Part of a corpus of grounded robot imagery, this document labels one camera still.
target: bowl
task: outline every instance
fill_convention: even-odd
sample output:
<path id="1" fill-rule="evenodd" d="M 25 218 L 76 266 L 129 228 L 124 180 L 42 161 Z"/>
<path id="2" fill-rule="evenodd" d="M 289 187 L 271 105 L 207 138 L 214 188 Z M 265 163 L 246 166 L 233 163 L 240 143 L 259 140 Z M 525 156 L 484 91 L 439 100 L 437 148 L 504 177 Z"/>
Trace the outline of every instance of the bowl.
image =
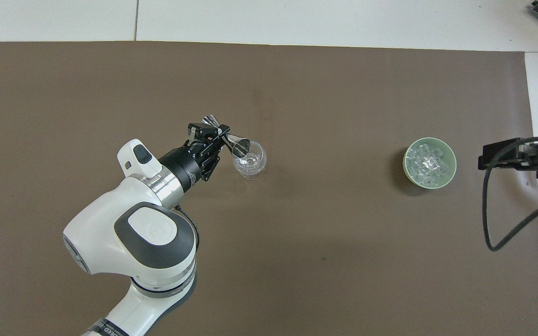
<path id="1" fill-rule="evenodd" d="M 456 158 L 450 146 L 437 138 L 420 138 L 402 157 L 404 173 L 412 183 L 425 189 L 439 189 L 452 181 Z"/>

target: black button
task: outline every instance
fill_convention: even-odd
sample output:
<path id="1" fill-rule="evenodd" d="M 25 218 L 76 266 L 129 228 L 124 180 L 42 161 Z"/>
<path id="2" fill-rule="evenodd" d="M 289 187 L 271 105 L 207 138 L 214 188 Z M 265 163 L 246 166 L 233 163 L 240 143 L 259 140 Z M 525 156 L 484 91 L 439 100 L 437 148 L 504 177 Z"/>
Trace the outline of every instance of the black button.
<path id="1" fill-rule="evenodd" d="M 151 161 L 153 158 L 153 155 L 147 151 L 147 149 L 143 145 L 137 145 L 134 147 L 134 155 L 136 155 L 136 159 L 138 162 L 145 164 L 148 161 Z"/>

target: white floor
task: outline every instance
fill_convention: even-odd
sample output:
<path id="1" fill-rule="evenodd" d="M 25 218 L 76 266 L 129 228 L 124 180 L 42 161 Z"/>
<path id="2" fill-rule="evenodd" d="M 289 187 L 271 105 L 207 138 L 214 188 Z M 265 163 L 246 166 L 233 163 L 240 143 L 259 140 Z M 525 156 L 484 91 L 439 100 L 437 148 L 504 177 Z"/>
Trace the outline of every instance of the white floor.
<path id="1" fill-rule="evenodd" d="M 0 0 L 0 41 L 156 40 L 527 51 L 532 127 L 538 135 L 538 20 L 529 13 L 529 3 Z"/>

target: bowl rim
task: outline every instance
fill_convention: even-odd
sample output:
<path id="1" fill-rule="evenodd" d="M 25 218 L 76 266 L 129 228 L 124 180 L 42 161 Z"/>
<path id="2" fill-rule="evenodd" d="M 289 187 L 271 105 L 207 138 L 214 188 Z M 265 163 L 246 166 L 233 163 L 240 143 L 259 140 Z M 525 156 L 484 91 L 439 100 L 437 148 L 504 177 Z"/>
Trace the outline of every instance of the bowl rim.
<path id="1" fill-rule="evenodd" d="M 410 148 L 412 148 L 412 146 L 414 146 L 417 142 L 419 141 L 422 141 L 422 140 L 437 140 L 441 143 L 443 143 L 447 148 L 450 149 L 451 153 L 452 153 L 452 157 L 454 158 L 454 171 L 452 172 L 452 176 L 450 178 L 449 181 L 447 181 L 445 184 L 443 185 L 440 185 L 438 187 L 427 187 L 425 185 L 420 185 L 419 183 L 417 183 L 416 181 L 414 181 L 414 179 L 412 179 L 410 177 L 410 174 L 408 173 L 408 168 L 406 167 L 406 155 L 408 155 L 408 151 L 410 150 Z M 452 147 L 450 147 L 450 145 L 448 145 L 445 141 L 441 140 L 441 139 L 438 139 L 438 138 L 434 138 L 432 136 L 426 136 L 424 138 L 420 138 L 418 140 L 416 140 L 415 142 L 413 142 L 412 144 L 410 144 L 410 146 L 408 146 L 408 148 L 406 149 L 406 151 L 404 151 L 404 155 L 402 156 L 402 167 L 404 169 L 404 174 L 406 174 L 406 178 L 408 178 L 410 180 L 410 182 L 414 183 L 415 185 L 418 185 L 419 187 L 421 188 L 424 188 L 424 189 L 440 189 L 442 187 L 445 187 L 446 185 L 448 185 L 455 177 L 455 172 L 457 170 L 457 166 L 458 166 L 458 161 L 456 160 L 456 157 L 455 157 L 455 153 L 454 153 L 454 149 L 452 149 Z"/>

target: black label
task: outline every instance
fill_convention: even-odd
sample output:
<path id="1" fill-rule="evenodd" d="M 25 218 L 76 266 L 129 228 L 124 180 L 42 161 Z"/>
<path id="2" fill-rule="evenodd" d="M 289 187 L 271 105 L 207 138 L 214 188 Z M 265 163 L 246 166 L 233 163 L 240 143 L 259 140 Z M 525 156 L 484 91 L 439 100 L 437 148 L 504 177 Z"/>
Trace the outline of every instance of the black label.
<path id="1" fill-rule="evenodd" d="M 100 319 L 96 321 L 96 323 L 88 328 L 88 330 L 104 336 L 129 336 L 124 330 L 108 319 Z"/>

